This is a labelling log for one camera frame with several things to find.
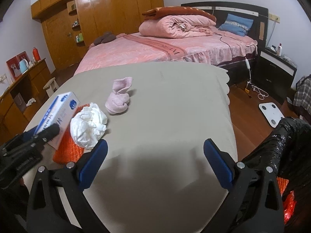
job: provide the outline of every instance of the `tissue box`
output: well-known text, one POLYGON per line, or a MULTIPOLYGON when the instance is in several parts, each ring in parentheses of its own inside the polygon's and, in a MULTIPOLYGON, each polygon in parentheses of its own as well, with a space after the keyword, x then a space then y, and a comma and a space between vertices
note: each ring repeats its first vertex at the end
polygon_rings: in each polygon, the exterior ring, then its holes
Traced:
POLYGON ((43 131, 53 123, 57 123, 60 128, 59 134, 48 142, 50 146, 57 150, 79 104, 80 102, 73 92, 57 95, 38 124, 35 134, 43 131))

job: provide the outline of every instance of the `black headboard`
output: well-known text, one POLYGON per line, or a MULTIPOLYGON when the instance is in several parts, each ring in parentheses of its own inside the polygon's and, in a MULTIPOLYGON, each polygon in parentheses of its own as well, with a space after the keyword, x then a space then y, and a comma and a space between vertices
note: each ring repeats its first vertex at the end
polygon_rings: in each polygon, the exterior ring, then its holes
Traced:
POLYGON ((247 35, 258 42, 258 47, 266 46, 269 19, 267 8, 246 3, 217 1, 184 3, 181 6, 196 7, 213 14, 217 18, 217 28, 226 21, 228 14, 253 19, 253 26, 247 35))

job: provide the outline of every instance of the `electrical socket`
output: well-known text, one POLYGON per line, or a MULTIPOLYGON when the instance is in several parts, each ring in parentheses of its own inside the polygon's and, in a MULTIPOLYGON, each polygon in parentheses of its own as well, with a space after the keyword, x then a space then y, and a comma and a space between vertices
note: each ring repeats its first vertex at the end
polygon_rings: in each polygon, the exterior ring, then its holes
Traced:
POLYGON ((0 83, 7 79, 7 75, 4 74, 0 77, 0 83))
POLYGON ((269 19, 272 21, 276 21, 277 23, 280 23, 280 17, 277 15, 269 13, 269 19))

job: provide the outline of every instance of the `nightstand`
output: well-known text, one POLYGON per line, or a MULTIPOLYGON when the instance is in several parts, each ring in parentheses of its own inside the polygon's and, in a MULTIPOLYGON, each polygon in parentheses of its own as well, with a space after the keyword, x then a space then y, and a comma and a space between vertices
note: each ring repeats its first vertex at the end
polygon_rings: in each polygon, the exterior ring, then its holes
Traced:
POLYGON ((257 62, 252 71, 252 84, 283 104, 296 71, 297 66, 293 62, 279 57, 271 49, 259 48, 257 62))

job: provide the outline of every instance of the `plaid cloth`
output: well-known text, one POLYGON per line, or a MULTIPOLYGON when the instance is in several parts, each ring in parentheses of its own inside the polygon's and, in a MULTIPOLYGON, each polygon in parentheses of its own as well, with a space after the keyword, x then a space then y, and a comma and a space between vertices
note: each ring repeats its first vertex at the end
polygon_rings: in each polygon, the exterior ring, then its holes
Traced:
POLYGON ((294 106, 303 107, 311 115, 311 74, 296 83, 294 106))

